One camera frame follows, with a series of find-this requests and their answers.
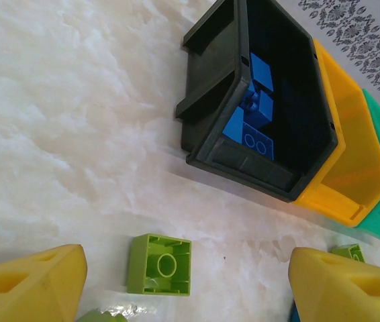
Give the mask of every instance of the green lego brick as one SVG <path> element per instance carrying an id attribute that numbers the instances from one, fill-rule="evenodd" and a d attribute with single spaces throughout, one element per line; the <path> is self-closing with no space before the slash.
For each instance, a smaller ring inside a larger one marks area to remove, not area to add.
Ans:
<path id="1" fill-rule="evenodd" d="M 365 263 L 365 258 L 363 257 L 360 245 L 358 244 L 334 248 L 330 252 L 342 257 L 350 258 L 352 260 L 357 260 L 359 262 Z"/>
<path id="2" fill-rule="evenodd" d="M 90 311 L 80 317 L 77 322 L 127 322 L 127 319 L 121 314 L 113 317 L 110 312 Z"/>
<path id="3" fill-rule="evenodd" d="M 130 250 L 128 293 L 190 295 L 191 241 L 148 233 Z"/>

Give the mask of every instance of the gray floral pattern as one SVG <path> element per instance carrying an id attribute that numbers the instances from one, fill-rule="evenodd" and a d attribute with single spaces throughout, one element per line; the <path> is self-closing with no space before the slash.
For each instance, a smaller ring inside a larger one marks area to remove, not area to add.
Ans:
<path id="1" fill-rule="evenodd" d="M 299 6 L 380 91 L 380 27 L 360 0 L 299 0 Z"/>

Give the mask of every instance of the black plastic bin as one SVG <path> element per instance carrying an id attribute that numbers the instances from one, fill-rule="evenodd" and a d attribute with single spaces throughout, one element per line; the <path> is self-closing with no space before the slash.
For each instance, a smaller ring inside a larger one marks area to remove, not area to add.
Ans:
<path id="1" fill-rule="evenodd" d="M 177 105 L 187 163 L 294 201 L 337 145 L 310 35 L 271 0 L 219 0 L 184 37 L 187 94 Z M 222 134 L 250 81 L 250 52 L 271 67 L 273 120 L 258 129 L 275 159 Z"/>

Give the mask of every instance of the white marble floor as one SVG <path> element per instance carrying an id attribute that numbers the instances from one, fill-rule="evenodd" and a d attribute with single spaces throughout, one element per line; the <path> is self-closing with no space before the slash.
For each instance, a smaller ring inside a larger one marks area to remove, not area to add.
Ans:
<path id="1" fill-rule="evenodd" d="M 79 314 L 286 321 L 295 246 L 380 241 L 192 168 L 173 118 L 207 0 L 0 0 L 0 262 L 82 244 Z M 132 237 L 193 241 L 191 296 L 125 293 Z"/>

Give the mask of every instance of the yellow plastic bin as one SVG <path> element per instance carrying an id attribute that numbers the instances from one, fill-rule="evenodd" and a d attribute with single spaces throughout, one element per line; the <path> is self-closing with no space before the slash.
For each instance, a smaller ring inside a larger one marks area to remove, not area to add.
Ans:
<path id="1" fill-rule="evenodd" d="M 362 89 L 314 44 L 338 146 L 295 203 L 355 227 L 380 201 L 380 145 Z"/>

